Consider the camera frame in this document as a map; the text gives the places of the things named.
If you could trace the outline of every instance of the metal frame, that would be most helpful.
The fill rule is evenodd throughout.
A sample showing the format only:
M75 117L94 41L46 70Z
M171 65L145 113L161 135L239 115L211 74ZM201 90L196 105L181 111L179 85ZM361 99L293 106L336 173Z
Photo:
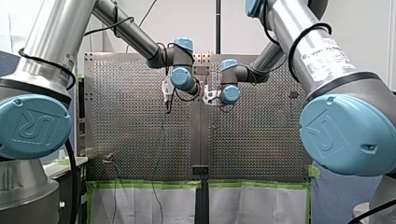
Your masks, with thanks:
M246 175L243 173L235 173L234 175L212 175L211 171L219 171L216 170L216 167L211 167L211 150L213 150L210 145L211 132L209 131L212 127L211 120L213 118L213 110L216 109L213 106L205 105L202 100L203 97L203 88L205 85L205 81L208 81L209 86L212 86L212 76L210 71L215 69L215 66L218 66L219 63L224 59L236 59L240 63L251 63L256 59L257 56L249 55L249 56L241 56L241 55L211 55L211 54L194 54L195 64L192 68L193 75L199 80L201 87L200 97L195 101L188 103L190 104L190 126L191 126L191 156L190 156L190 173L191 176L180 178L180 179L193 179L193 180L201 180L202 187L196 192L196 224L201 223L209 223L209 187L208 187L208 179L209 178L221 178L221 179L238 179L238 178L247 178L247 179L258 179L258 180L272 180L272 181L284 181L284 182L307 182L308 181L308 173L304 167L301 167L302 172L299 176L287 176L287 175ZM95 145L93 143L93 117L92 117L92 101L95 97L93 94L93 84L94 84L94 74L98 71L94 68L95 61L100 60L108 60L113 62L131 62L131 61L144 61L144 58L137 54L115 54L115 53L87 53L85 56L85 108L86 108L86 151L87 155L94 160L97 159L98 155L95 155ZM281 72L287 72L286 65L282 68ZM155 75L159 73L163 73L163 70L156 71L153 70L153 74ZM297 92L291 92L290 98L292 97L301 97L300 101L296 104L299 104L300 107L303 107L304 100L304 91L301 89L299 84L294 83L293 88L295 87ZM159 80L159 89L158 89L159 97L163 97L161 93L161 81ZM178 106L182 104L186 104L181 102L178 105L174 105L174 109L177 109ZM293 118L292 122L296 125L295 132L298 134L298 117ZM302 147L301 142L298 140L297 142L289 142L288 144L295 144L297 147ZM299 151L297 153L298 157L302 157L301 162L304 165L308 165L311 163L311 159L304 152ZM103 172L107 172L108 176L112 176L114 178L114 172L108 172L106 168L102 170ZM151 176L140 176L139 178L151 179ZM169 178L169 176L155 176L155 180L178 180L177 178Z

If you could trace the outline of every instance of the ur logo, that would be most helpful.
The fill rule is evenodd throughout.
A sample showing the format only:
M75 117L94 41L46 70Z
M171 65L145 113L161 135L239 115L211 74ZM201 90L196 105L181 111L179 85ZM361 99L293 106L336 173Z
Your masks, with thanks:
M346 139L326 112L312 120L305 131L323 158L347 145Z
M27 109L21 113L12 140L28 144L50 146L60 118L42 111Z

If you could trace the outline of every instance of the green tape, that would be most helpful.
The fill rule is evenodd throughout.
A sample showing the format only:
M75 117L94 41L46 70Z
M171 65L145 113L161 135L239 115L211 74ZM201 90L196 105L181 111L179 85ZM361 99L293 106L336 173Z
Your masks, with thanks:
M91 189L199 189L200 181L147 181L147 180L100 180L87 183Z
M80 162L87 159L86 157L76 157L76 162ZM70 165L70 160L62 160L55 162L55 165Z
M265 189L307 189L309 183L283 183L258 180L209 180L210 188L231 189L241 187L255 187Z
M320 177L320 170L314 165L309 165L308 166L308 175L310 177L319 178Z

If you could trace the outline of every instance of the robotic arm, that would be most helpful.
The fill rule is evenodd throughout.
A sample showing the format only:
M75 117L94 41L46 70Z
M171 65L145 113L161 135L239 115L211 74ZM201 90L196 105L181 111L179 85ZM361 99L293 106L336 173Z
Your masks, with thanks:
M71 99L66 88L91 14L106 25L128 19L109 0L43 3L22 53L25 58L21 59L14 74L0 79L0 120L16 130L15 133L0 133L1 157L12 160L41 158L57 150L66 140L71 130L66 109ZM167 78L168 86L189 94L198 92L191 71L194 59L190 39L177 38L163 49L128 20L117 26L117 34L145 57L151 68L174 66Z
M4 223L59 221L58 184L47 179L37 159L64 143L71 161L74 158L67 140L72 126L67 90L76 82L71 71L91 14L106 25L117 23L114 29L119 37L145 57L151 68L174 66L165 80L169 84L164 89L171 89L164 94L165 101L174 86L189 94L198 92L188 38L160 48L110 0L44 1L26 47L20 50L16 72L0 78L0 217ZM73 81L67 86L70 77ZM75 219L78 173L71 164ZM43 204L46 209L31 212Z
M252 82L248 72L266 81L267 73L257 71L270 69L285 53L290 72L307 95L300 134L309 155L340 175L392 173L396 97L378 75L357 69L331 38L330 25L318 21L326 6L320 0L247 0L249 17L265 17L278 42L270 43L248 67L223 61L221 90L210 96L218 96L219 104L235 104L237 83ZM204 101L209 103L208 96Z

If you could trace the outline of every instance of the silver arm segment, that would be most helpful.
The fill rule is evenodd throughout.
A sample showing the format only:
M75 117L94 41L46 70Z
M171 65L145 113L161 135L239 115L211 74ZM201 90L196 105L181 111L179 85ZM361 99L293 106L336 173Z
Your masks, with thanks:
M92 14L104 24L114 24L115 6L109 0L97 0ZM121 8L118 9L117 21L128 18ZM159 47L140 27L134 22L126 21L117 26L117 33L127 44L134 48L146 59L151 59L157 54Z

